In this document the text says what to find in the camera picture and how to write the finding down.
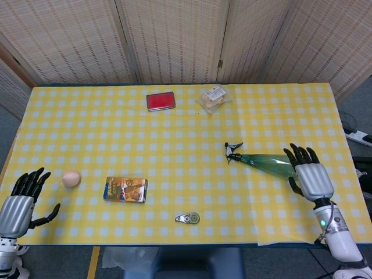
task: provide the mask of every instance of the cookie package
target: cookie package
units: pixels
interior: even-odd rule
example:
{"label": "cookie package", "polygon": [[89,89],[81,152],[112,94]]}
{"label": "cookie package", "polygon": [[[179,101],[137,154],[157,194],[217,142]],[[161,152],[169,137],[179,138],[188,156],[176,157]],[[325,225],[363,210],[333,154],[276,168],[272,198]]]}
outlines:
{"label": "cookie package", "polygon": [[231,97],[225,88],[216,85],[211,90],[202,93],[196,101],[200,103],[208,113],[213,113],[220,105],[231,101]]}
{"label": "cookie package", "polygon": [[146,201],[147,179],[131,177],[112,177],[106,179],[103,199],[116,202]]}

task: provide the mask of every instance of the power strip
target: power strip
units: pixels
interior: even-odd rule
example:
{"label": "power strip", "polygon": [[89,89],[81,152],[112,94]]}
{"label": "power strip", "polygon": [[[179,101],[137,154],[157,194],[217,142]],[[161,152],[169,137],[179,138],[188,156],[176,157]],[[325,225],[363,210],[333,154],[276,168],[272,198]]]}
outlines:
{"label": "power strip", "polygon": [[356,130],[353,133],[351,130],[344,128],[345,136],[350,140],[356,141],[360,144],[367,145],[368,147],[372,147],[372,135],[368,135],[362,131]]}

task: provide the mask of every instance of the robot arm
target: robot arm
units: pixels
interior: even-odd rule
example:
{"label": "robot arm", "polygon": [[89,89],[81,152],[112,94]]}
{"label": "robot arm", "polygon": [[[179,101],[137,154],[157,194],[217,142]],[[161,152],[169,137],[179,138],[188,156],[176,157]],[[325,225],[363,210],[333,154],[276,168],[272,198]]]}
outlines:
{"label": "robot arm", "polygon": [[292,153],[284,149],[298,176],[301,187],[294,178],[289,178],[293,191],[314,202],[314,212],[322,233],[318,241],[325,239],[332,256],[342,262],[340,270],[334,273],[335,279],[366,278],[372,279],[372,270],[368,267],[346,225],[341,212],[331,198],[334,189],[326,168],[319,162],[314,150],[291,144]]}
{"label": "robot arm", "polygon": [[0,278],[6,278],[16,257],[17,238],[22,237],[29,228],[35,228],[52,221],[58,214],[60,204],[44,218],[32,221],[36,201],[45,180],[51,175],[40,168],[30,174],[25,173],[16,182],[13,191],[0,211]]}

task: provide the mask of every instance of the egg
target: egg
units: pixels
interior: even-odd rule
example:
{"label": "egg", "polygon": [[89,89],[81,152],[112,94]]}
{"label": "egg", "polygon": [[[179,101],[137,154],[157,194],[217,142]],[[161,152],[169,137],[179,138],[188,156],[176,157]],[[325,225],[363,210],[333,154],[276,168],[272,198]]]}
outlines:
{"label": "egg", "polygon": [[74,187],[80,182],[80,173],[75,170],[69,170],[62,176],[62,183],[66,187]]}

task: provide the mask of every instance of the yellow checkered tablecloth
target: yellow checkered tablecloth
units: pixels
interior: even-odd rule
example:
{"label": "yellow checkered tablecloth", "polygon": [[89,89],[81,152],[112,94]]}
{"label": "yellow checkered tablecloth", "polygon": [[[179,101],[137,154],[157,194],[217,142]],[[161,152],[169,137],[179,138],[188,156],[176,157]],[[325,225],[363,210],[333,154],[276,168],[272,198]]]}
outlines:
{"label": "yellow checkered tablecloth", "polygon": [[[286,181],[224,157],[283,154],[290,142],[311,146],[326,166],[357,242],[372,226],[330,86],[225,85],[234,100],[208,115],[195,102],[212,85],[34,88],[0,189],[41,166],[52,172],[34,219],[60,202],[57,218],[23,244],[231,244],[312,242],[320,233],[313,204]],[[174,91],[177,107],[148,112],[145,96]],[[82,175],[67,189],[64,171]],[[102,199],[107,176],[146,177],[145,204]],[[197,225],[174,218],[198,212]]]}

